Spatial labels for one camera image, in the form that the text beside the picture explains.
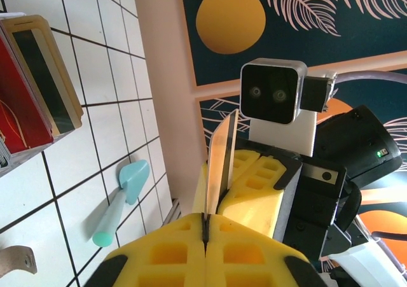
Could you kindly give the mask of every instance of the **black plastic part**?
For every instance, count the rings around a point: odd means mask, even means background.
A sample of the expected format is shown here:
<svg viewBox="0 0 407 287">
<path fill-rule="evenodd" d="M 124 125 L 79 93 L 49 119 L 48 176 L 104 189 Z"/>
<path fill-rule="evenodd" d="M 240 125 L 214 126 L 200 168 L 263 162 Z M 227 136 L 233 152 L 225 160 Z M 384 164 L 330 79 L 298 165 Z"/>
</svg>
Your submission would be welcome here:
<svg viewBox="0 0 407 287">
<path fill-rule="evenodd" d="M 341 231 L 344 232 L 348 229 L 352 221 L 355 219 L 361 203 L 362 193 L 360 189 L 352 183 L 352 191 L 336 217 L 336 225 Z"/>
<path fill-rule="evenodd" d="M 305 77 L 300 108 L 313 112 L 323 112 L 328 102 L 331 86 L 330 78 Z"/>
<path fill-rule="evenodd" d="M 249 141 L 247 139 L 242 139 L 241 137 L 236 138 L 236 150 L 252 150 L 260 153 L 264 157 L 272 156 L 276 160 L 280 161 L 282 165 L 287 167 L 287 171 L 281 176 L 281 178 L 273 186 L 275 190 L 283 190 L 292 180 L 298 169 L 301 168 L 302 163 L 300 161 L 300 155 L 276 148 L 273 146 L 257 143 L 254 141 Z"/>
<path fill-rule="evenodd" d="M 346 169 L 342 165 L 302 156 L 304 165 L 312 165 L 338 176 L 335 184 L 300 175 L 283 243 L 317 261 L 322 253 L 328 228 L 338 207 Z"/>
<path fill-rule="evenodd" d="M 274 123 L 291 123 L 299 97 L 299 79 L 297 71 L 290 67 L 244 65 L 240 73 L 242 114 Z"/>
<path fill-rule="evenodd" d="M 201 214 L 201 222 L 202 222 L 202 242 L 203 242 L 203 248 L 205 250 L 205 255 L 206 255 L 206 247 L 209 242 L 209 220 L 210 220 L 210 214 L 208 214 L 207 219 L 205 219 L 205 214 Z"/>
<path fill-rule="evenodd" d="M 373 237 L 392 239 L 394 241 L 407 241 L 407 234 L 374 231 Z"/>
<path fill-rule="evenodd" d="M 314 157 L 343 165 L 347 180 L 362 188 L 400 168 L 396 142 L 366 107 L 331 118 L 317 127 Z"/>
<path fill-rule="evenodd" d="M 365 236 L 364 232 L 362 232 L 362 230 L 355 224 L 355 222 L 352 222 L 350 224 L 350 226 L 346 230 L 346 233 L 350 237 L 352 247 L 356 247 L 369 241 L 367 236 Z"/>
<path fill-rule="evenodd" d="M 333 224 L 328 228 L 321 256 L 345 252 L 351 245 L 350 237 Z"/>
<path fill-rule="evenodd" d="M 103 261 L 86 282 L 85 287 L 113 287 L 127 259 L 125 255 L 118 255 Z"/>
<path fill-rule="evenodd" d="M 327 287 L 310 263 L 295 256 L 287 256 L 284 261 L 298 287 Z"/>
</svg>

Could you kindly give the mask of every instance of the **black camera module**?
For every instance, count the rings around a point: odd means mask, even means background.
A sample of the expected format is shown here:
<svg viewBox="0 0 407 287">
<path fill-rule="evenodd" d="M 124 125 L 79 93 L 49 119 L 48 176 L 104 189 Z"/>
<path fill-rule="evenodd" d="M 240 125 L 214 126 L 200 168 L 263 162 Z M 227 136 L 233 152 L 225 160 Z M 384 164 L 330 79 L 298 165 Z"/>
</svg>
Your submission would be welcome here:
<svg viewBox="0 0 407 287">
<path fill-rule="evenodd" d="M 278 90 L 273 93 L 275 102 L 283 102 L 287 99 L 287 94 L 283 90 Z"/>
<path fill-rule="evenodd" d="M 241 73 L 240 109 L 249 118 L 289 124 L 295 118 L 298 73 L 291 67 L 246 64 Z"/>
<path fill-rule="evenodd" d="M 259 97 L 261 96 L 261 90 L 260 90 L 260 88 L 259 88 L 259 87 L 252 87 L 252 88 L 250 89 L 250 95 L 251 95 L 253 98 L 259 98 Z"/>
</svg>

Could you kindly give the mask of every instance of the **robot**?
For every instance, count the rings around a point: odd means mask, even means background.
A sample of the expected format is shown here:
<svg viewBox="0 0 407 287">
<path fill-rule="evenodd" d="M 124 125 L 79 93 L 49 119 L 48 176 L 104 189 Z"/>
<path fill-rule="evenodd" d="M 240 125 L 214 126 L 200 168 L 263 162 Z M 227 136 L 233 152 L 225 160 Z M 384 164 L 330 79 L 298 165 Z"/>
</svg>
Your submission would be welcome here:
<svg viewBox="0 0 407 287">
<path fill-rule="evenodd" d="M 342 286 L 407 286 L 357 216 L 360 188 L 400 167 L 396 143 L 364 106 L 317 126 L 335 83 L 366 76 L 389 74 L 245 64 L 240 110 L 212 136 L 192 213 L 110 253 L 85 286 L 322 287 L 324 256 Z M 248 140 L 236 135 L 239 115 L 251 119 Z"/>
</svg>

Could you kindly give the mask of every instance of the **yellow circle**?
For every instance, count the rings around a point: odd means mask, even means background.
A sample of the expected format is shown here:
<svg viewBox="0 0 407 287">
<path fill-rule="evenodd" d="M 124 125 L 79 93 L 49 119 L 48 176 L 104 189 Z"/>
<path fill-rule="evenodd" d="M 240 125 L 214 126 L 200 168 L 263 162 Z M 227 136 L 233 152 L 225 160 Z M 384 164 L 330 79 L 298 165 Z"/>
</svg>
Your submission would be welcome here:
<svg viewBox="0 0 407 287">
<path fill-rule="evenodd" d="M 242 52 L 263 34 L 266 14 L 259 0 L 203 0 L 197 13 L 197 31 L 213 52 Z"/>
</svg>

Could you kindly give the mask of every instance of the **yellow foam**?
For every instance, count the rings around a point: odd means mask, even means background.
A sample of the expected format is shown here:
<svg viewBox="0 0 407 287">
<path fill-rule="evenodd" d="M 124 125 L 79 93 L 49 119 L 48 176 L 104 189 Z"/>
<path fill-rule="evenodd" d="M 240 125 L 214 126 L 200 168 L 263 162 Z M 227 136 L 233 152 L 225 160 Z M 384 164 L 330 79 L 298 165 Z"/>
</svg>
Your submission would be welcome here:
<svg viewBox="0 0 407 287">
<path fill-rule="evenodd" d="M 206 286 L 297 287 L 284 258 L 304 255 L 224 216 L 212 215 L 206 252 Z"/>
<path fill-rule="evenodd" d="M 110 253 L 127 256 L 113 287 L 298 287 L 284 261 L 304 255 L 221 215 L 189 214 Z"/>
<path fill-rule="evenodd" d="M 233 158 L 233 181 L 238 179 L 246 169 L 248 169 L 257 159 L 260 154 L 251 150 L 235 150 Z M 206 184 L 208 175 L 208 165 L 204 163 L 201 166 L 197 189 L 195 190 L 195 198 L 192 207 L 192 213 L 203 213 L 205 211 L 205 196 Z"/>
<path fill-rule="evenodd" d="M 189 214 L 122 246 L 107 259 L 128 260 L 113 287 L 204 287 L 201 214 Z"/>
<path fill-rule="evenodd" d="M 284 194 L 273 186 L 287 169 L 273 157 L 261 157 L 244 168 L 217 213 L 272 237 Z"/>
</svg>

